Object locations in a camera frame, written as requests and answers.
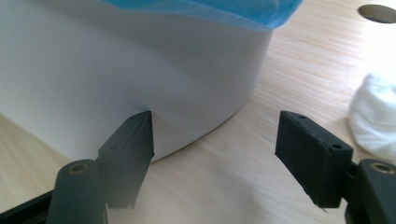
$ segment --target white fabric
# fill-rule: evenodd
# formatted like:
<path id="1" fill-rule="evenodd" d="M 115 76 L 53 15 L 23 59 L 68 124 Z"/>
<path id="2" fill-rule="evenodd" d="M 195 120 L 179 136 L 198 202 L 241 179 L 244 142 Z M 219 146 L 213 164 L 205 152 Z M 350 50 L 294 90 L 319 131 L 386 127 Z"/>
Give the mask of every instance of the white fabric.
<path id="1" fill-rule="evenodd" d="M 396 163 L 396 74 L 369 74 L 349 111 L 357 143 L 374 155 Z"/>

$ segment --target light wood desk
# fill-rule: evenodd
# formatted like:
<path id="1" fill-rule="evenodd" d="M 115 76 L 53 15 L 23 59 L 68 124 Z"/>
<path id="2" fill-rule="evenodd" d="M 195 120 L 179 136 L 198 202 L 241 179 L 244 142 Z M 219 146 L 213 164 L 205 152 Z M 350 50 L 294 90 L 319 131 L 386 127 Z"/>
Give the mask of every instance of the light wood desk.
<path id="1" fill-rule="evenodd" d="M 367 73 L 396 58 L 396 25 L 367 21 L 375 1 L 305 0 L 275 31 L 257 86 L 245 106 L 202 139 L 149 167 L 136 209 L 111 223 L 345 223 L 341 209 L 315 207 L 274 155 L 280 110 L 315 120 L 356 150 L 348 105 Z M 376 1 L 394 7 L 394 1 Z M 0 118 L 0 212 L 53 187 L 69 162 Z"/>

